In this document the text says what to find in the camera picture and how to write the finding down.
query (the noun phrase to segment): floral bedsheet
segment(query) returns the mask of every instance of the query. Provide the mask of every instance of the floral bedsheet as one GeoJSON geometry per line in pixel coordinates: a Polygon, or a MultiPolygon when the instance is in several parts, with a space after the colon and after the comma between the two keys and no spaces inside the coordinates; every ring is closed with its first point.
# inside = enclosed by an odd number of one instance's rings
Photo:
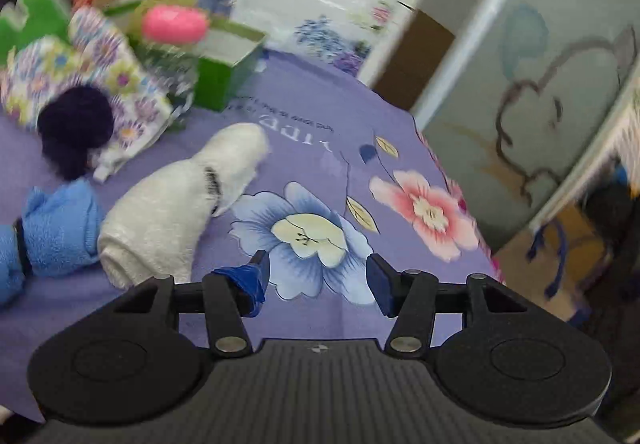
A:
{"type": "MultiPolygon", "coordinates": [[[[439,167],[413,118],[349,75],[291,54],[271,53],[263,73],[222,113],[195,109],[187,128],[168,132],[103,185],[109,209],[158,168],[190,157],[235,122],[265,128],[270,155],[231,210],[213,218],[194,260],[193,280],[216,267],[269,252],[271,284],[249,336],[312,340],[376,338],[393,325],[365,277],[371,252],[397,270],[416,268],[464,283],[498,277],[460,189],[439,167]]],[[[0,221],[11,223],[31,186],[59,182],[34,136],[0,117],[0,221]]],[[[54,333],[116,297],[99,267],[61,279],[34,278],[0,311],[0,405],[39,418],[26,382],[31,352],[54,333]]],[[[432,344],[460,329],[460,315],[436,319],[432,344]]],[[[180,316],[180,331],[207,345],[204,317],[180,316]]]]}

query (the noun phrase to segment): circular pad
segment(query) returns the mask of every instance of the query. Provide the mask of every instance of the circular pad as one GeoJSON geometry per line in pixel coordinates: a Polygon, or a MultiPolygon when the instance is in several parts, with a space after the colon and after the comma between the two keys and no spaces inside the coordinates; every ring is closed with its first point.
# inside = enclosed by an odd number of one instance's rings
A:
{"type": "Polygon", "coordinates": [[[554,426],[593,414],[611,377],[600,345],[554,318],[500,316],[438,350],[436,373],[452,397],[510,424],[554,426]]]}
{"type": "Polygon", "coordinates": [[[34,397],[56,418],[130,424],[184,398],[200,378],[200,355],[177,332],[124,315],[53,337],[33,354],[28,376],[34,397]]]}

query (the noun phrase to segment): pink flower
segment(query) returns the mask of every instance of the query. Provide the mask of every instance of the pink flower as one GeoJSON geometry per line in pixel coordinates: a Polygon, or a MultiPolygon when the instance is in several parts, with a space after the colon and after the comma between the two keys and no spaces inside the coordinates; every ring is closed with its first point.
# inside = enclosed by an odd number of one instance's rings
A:
{"type": "Polygon", "coordinates": [[[388,205],[414,227],[434,255],[444,261],[460,257],[460,249],[474,250],[478,237],[473,221],[442,188],[432,188],[415,171],[394,171],[400,187],[371,179],[369,189],[381,204],[388,205]]]}
{"type": "Polygon", "coordinates": [[[379,25],[384,25],[389,20],[389,16],[391,16],[391,8],[386,4],[382,4],[379,7],[374,7],[371,15],[379,25]]]}

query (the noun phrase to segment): leaf print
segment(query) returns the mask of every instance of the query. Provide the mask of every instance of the leaf print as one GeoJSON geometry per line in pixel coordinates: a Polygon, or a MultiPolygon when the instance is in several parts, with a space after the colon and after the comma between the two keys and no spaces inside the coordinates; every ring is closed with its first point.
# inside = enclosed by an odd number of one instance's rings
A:
{"type": "Polygon", "coordinates": [[[387,139],[378,137],[376,135],[376,142],[378,143],[378,146],[380,146],[382,151],[384,151],[387,155],[391,155],[394,158],[398,158],[398,155],[399,155],[398,150],[387,139]]]}
{"type": "Polygon", "coordinates": [[[363,144],[360,146],[360,158],[366,164],[376,157],[376,147],[372,144],[363,144]]]}
{"type": "Polygon", "coordinates": [[[373,217],[369,211],[362,207],[362,205],[351,197],[347,197],[347,207],[349,208],[349,212],[353,215],[353,218],[355,218],[362,227],[369,229],[374,233],[379,232],[373,217]]]}

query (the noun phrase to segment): yarn ball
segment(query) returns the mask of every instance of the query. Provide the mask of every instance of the yarn ball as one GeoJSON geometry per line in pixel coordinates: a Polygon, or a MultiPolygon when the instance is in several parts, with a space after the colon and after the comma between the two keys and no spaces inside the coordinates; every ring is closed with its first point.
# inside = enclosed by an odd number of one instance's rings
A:
{"type": "Polygon", "coordinates": [[[61,93],[38,115],[42,154],[68,181],[87,170],[88,151],[108,143],[113,135],[109,98],[89,85],[61,93]]]}

